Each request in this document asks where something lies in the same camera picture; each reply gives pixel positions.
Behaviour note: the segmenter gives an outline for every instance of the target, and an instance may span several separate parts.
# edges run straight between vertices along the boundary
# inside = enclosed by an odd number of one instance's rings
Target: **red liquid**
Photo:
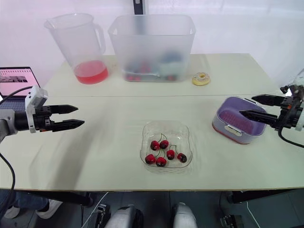
[[[81,63],[75,67],[74,73],[78,81],[83,84],[95,84],[108,77],[108,70],[100,60]]]

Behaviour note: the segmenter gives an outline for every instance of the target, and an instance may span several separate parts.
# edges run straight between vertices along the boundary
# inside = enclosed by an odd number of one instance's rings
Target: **white backdrop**
[[[304,61],[302,0],[146,0],[150,14],[188,14],[197,28],[192,53],[250,53],[278,85],[289,82]],[[132,0],[0,0],[0,66],[31,66],[45,85],[64,58],[45,19],[71,12],[95,17],[105,31],[133,14]]]

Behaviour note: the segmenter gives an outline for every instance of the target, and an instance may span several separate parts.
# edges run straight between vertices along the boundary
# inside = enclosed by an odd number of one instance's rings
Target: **sneaker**
[[[4,214],[4,217],[7,219],[13,219],[15,217],[17,217],[17,215],[20,212],[20,208],[16,208],[14,206],[12,206],[11,208],[7,209],[7,211]]]
[[[60,205],[62,204],[62,202],[56,201],[53,199],[49,199],[48,203],[49,203],[49,207],[48,207],[47,211],[37,211],[36,210],[36,214],[42,219],[48,219],[48,218],[52,217],[55,214],[55,212],[57,211],[57,209],[60,207]]]

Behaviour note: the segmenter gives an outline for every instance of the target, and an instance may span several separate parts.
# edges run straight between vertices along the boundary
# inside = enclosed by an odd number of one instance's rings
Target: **clear plastic tray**
[[[189,129],[181,122],[178,121],[149,122],[144,126],[142,131],[142,136],[143,136],[142,149],[140,151],[140,156],[142,162],[145,164],[146,167],[149,168],[149,170],[151,171],[176,170],[188,166],[192,161]],[[161,142],[166,138],[169,141],[169,146],[166,149],[164,150],[159,149],[154,151],[150,148],[152,141],[155,140]],[[169,149],[176,151],[173,160],[169,160],[167,158],[166,152]],[[180,160],[177,159],[178,153],[183,153],[187,157],[186,162],[182,163]],[[164,157],[167,161],[166,165],[163,167],[158,167],[155,162],[152,164],[147,164],[145,158],[149,154],[153,154],[155,158],[157,155],[159,155],[158,157]]]

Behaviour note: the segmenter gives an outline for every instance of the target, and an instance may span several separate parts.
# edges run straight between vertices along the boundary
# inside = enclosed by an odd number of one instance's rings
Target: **donut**
[[[210,82],[210,77],[205,72],[198,72],[196,75],[192,78],[192,83],[196,86],[203,86]]]

